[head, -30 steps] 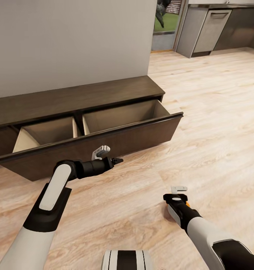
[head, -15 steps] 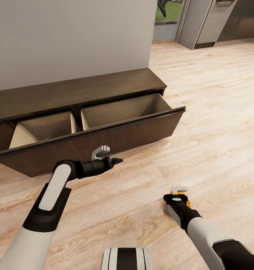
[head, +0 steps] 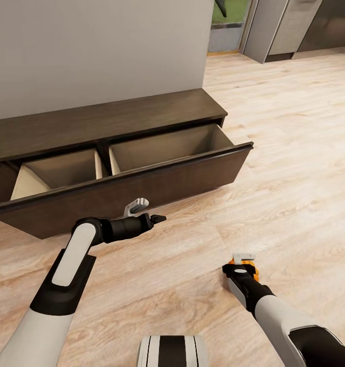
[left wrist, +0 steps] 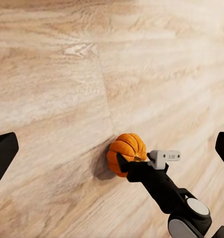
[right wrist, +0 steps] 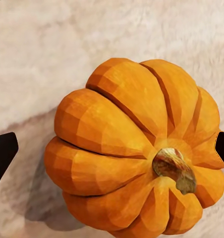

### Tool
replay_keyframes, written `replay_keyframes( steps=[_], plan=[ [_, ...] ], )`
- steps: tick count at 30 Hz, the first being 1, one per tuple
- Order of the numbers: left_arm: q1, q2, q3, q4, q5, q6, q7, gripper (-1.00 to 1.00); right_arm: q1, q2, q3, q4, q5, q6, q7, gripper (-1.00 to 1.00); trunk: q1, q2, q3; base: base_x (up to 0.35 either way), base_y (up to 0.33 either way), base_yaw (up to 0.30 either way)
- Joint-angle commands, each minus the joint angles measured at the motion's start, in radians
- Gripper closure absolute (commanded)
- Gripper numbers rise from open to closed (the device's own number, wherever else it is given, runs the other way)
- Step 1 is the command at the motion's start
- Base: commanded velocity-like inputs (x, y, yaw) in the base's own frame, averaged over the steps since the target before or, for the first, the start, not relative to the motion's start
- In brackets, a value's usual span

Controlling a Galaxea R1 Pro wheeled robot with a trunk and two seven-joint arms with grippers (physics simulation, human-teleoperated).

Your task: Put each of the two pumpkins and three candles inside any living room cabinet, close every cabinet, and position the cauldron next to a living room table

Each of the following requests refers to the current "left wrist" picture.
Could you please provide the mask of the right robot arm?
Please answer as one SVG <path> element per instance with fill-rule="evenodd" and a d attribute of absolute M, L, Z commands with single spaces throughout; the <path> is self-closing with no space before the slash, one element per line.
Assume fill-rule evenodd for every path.
<path fill-rule="evenodd" d="M 167 161 L 180 161 L 181 152 L 152 150 L 147 153 L 148 162 L 128 162 L 120 152 L 116 155 L 122 173 L 129 182 L 142 182 L 168 218 L 168 230 L 172 238 L 204 238 L 212 218 L 208 207 L 186 188 L 178 188 L 167 175 Z M 221 226 L 212 238 L 224 238 Z"/>

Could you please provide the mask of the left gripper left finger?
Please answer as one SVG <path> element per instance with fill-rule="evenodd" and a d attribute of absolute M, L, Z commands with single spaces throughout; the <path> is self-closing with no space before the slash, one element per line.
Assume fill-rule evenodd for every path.
<path fill-rule="evenodd" d="M 0 135 L 0 180 L 19 150 L 15 132 Z"/>

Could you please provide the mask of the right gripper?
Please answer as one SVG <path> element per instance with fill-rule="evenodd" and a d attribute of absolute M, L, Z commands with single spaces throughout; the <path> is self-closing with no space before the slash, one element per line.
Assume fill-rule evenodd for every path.
<path fill-rule="evenodd" d="M 122 173 L 127 174 L 127 180 L 129 182 L 142 182 L 149 194 L 153 197 L 154 189 L 160 185 L 163 181 L 172 180 L 167 171 L 169 165 L 165 165 L 164 170 L 155 170 L 149 165 L 149 162 L 128 162 L 120 152 L 116 155 L 117 161 Z M 147 157 L 150 161 L 153 161 L 150 157 L 150 153 L 147 153 Z"/>

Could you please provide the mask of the pumpkin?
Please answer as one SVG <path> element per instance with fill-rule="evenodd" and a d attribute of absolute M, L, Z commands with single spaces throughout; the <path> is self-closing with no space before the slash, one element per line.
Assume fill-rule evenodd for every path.
<path fill-rule="evenodd" d="M 117 153 L 128 162 L 146 162 L 146 146 L 137 134 L 124 133 L 117 137 L 115 142 L 110 145 L 107 153 L 108 166 L 118 176 L 126 178 L 128 173 L 122 173 L 117 161 Z"/>

